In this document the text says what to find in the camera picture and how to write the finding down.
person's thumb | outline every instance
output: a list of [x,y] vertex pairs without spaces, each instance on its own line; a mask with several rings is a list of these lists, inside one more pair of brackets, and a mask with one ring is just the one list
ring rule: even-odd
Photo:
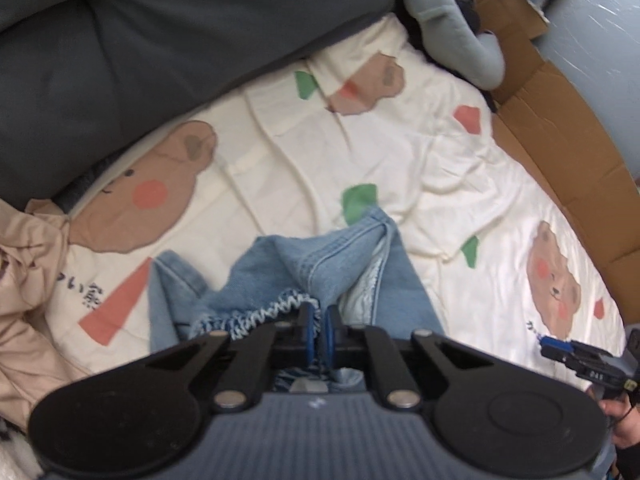
[[625,402],[619,400],[601,400],[598,405],[605,415],[613,418],[622,418],[629,409]]

black circular disc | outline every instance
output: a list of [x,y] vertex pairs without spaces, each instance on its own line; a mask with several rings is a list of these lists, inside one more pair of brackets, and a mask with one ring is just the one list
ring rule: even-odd
[[604,442],[597,404],[567,384],[504,368],[463,375],[434,424],[465,462],[510,478],[552,478],[588,466]]
[[79,479],[132,478],[175,459],[195,438],[200,408],[166,372],[97,376],[40,402],[29,421],[38,457]]

human hand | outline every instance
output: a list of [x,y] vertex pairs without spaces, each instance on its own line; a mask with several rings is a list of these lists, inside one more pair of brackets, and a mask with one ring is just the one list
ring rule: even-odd
[[627,394],[620,399],[601,400],[598,405],[614,419],[612,440],[616,447],[625,449],[640,443],[640,412],[631,407]]

cardboard box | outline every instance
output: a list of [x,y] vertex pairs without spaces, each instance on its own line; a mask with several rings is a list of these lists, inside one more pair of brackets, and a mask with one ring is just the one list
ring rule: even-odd
[[493,93],[494,136],[558,204],[625,324],[640,322],[640,196],[587,103],[530,40],[546,31],[526,0],[477,0],[507,71]]

blue jeans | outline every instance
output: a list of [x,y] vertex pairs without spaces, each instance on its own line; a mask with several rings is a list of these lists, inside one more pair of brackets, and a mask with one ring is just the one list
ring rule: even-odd
[[417,328],[442,333],[427,293],[402,246],[395,222],[371,207],[354,225],[314,238],[257,238],[212,290],[173,251],[149,275],[151,350],[210,330],[241,338],[309,301],[316,321],[338,304],[346,324],[374,324],[408,339]]

